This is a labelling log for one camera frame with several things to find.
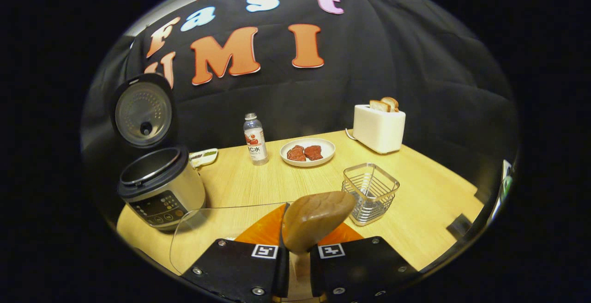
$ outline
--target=meat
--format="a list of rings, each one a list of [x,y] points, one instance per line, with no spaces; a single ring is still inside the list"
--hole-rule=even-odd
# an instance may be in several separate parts
[[[304,155],[304,147],[300,145],[295,145],[293,149],[287,151],[287,158],[293,161],[306,161],[306,156]]]
[[[304,149],[304,155],[311,161],[320,160],[322,158],[320,152],[322,152],[322,148],[319,145],[312,145]]]

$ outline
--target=rice cooker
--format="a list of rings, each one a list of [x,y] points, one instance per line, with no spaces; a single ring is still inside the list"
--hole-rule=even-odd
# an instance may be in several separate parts
[[[142,74],[122,84],[112,101],[121,142],[141,154],[121,172],[117,192],[147,225],[174,230],[184,215],[205,206],[205,187],[176,144],[175,106],[164,76]]]

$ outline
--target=toast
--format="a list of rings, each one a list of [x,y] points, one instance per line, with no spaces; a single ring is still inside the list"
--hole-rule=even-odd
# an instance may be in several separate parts
[[[382,101],[370,100],[369,107],[378,111],[390,112],[390,105]]]
[[[398,112],[398,101],[396,101],[392,97],[382,97],[382,100],[380,100],[380,101],[390,105],[389,112]]]

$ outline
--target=rice cooker control panel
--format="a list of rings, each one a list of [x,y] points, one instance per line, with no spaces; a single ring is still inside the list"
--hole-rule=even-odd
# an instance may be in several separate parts
[[[129,206],[151,225],[179,221],[187,213],[187,209],[170,190],[144,200],[130,202]]]

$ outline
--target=white toaster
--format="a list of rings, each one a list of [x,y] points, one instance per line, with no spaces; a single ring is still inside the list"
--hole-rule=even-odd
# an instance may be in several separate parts
[[[399,150],[403,143],[406,114],[370,109],[369,105],[355,106],[353,137],[377,153]]]

